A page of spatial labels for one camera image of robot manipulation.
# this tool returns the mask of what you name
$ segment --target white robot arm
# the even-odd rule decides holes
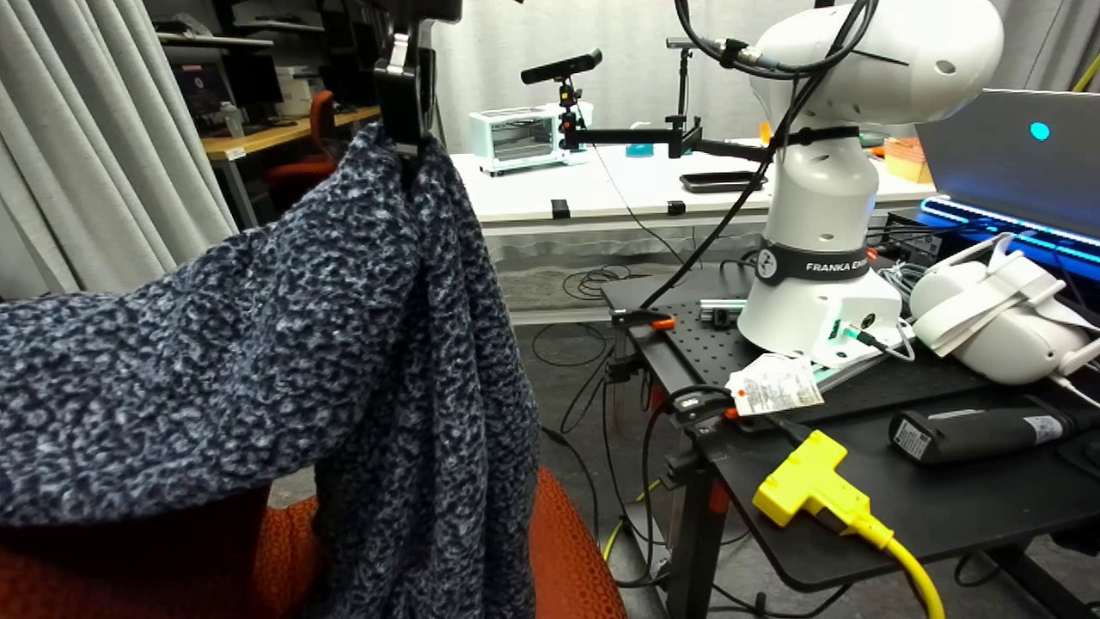
[[[844,8],[809,11],[770,29],[746,55],[780,66],[820,61]],[[866,220],[877,169],[853,128],[866,120],[913,124],[958,112],[999,61],[1002,29],[991,0],[880,0],[854,45],[789,130],[843,137],[788,142],[775,152],[775,195],[763,232],[755,282],[739,332],[763,352],[812,355],[835,365],[853,355],[838,328],[901,344],[901,294],[866,264]],[[772,124],[793,99],[789,79],[752,83]]]

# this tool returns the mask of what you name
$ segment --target yellow power cord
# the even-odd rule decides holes
[[[661,477],[650,481],[650,489],[642,489],[633,501],[646,501],[646,496],[661,484]],[[613,564],[614,543],[622,538],[625,515],[614,523],[614,530],[608,532],[602,556],[603,564]]]
[[[788,461],[763,477],[752,496],[752,506],[775,528],[788,528],[801,510],[812,515],[835,515],[849,532],[864,538],[877,551],[890,555],[904,575],[911,577],[923,615],[943,619],[943,599],[922,562],[888,530],[874,514],[869,498],[844,481],[835,469],[849,450],[835,445],[829,433],[815,429],[801,441]]]
[[[1071,83],[1076,93],[1087,93],[1100,73],[1100,55],[1087,66],[1087,73]]]

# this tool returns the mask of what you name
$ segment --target red chair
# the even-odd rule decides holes
[[[292,619],[317,575],[317,501],[263,491],[139,523],[0,532],[0,615]],[[543,469],[528,518],[536,619],[625,619],[581,514]]]
[[[332,115],[332,93],[320,91],[309,104],[309,144],[314,152],[299,162],[276,167],[269,173],[269,192],[276,214],[286,214],[294,208],[317,184],[331,179],[336,169],[336,115]]]

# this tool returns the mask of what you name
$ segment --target computer screen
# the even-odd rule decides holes
[[[237,107],[277,107],[281,91],[270,55],[224,55],[224,68]]]
[[[320,66],[320,83],[332,91],[336,104],[375,104],[371,66],[353,55],[331,55]]]
[[[220,124],[220,104],[230,99],[224,68],[216,60],[210,61],[175,61],[175,83],[185,99],[185,112],[193,115],[196,128],[216,128]]]
[[[986,91],[919,134],[951,202],[1100,249],[1096,120],[1096,93]]]

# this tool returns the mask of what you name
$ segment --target speckled cloth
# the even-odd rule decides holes
[[[475,211],[378,124],[281,220],[126,297],[0,306],[0,523],[114,523],[317,466],[314,615],[531,615],[536,411]]]

